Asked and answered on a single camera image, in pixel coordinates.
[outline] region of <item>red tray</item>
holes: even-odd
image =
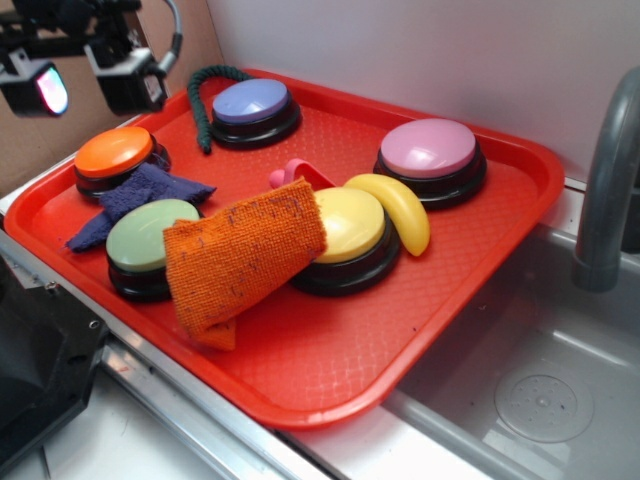
[[[370,172],[391,129],[429,115],[265,72],[287,84],[302,106],[300,129],[256,151],[196,144],[185,92],[162,113],[141,117],[167,147],[172,173],[218,187],[202,207],[269,190],[269,173],[292,158],[316,165],[337,184]],[[231,85],[211,79],[205,105]],[[489,160],[486,185],[471,201],[429,212],[427,252],[406,252],[383,282],[360,294],[320,298],[284,286],[238,317],[234,352],[208,350],[185,335],[170,301],[130,303],[107,276],[103,248],[75,255],[64,247],[100,207],[74,186],[71,162],[23,193],[9,209],[7,232],[100,305],[256,420],[306,429],[347,419],[379,404],[457,312],[559,196],[564,172],[549,150],[470,126]]]

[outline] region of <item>metal sink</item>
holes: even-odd
[[[493,478],[637,478],[640,261],[590,294],[574,246],[537,227],[385,407]]]

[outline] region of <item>orange cloth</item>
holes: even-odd
[[[300,179],[164,231],[167,280],[189,336],[235,348],[235,317],[327,248],[311,186]]]

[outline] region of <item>navy blue rag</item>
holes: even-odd
[[[74,253],[85,252],[105,242],[118,220],[146,203],[172,198],[198,204],[215,190],[143,163],[122,185],[100,197],[104,211],[89,220],[66,245]]]

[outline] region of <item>faucet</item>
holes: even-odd
[[[640,251],[640,67],[618,84],[600,130],[573,255],[574,284],[611,290],[621,251]]]

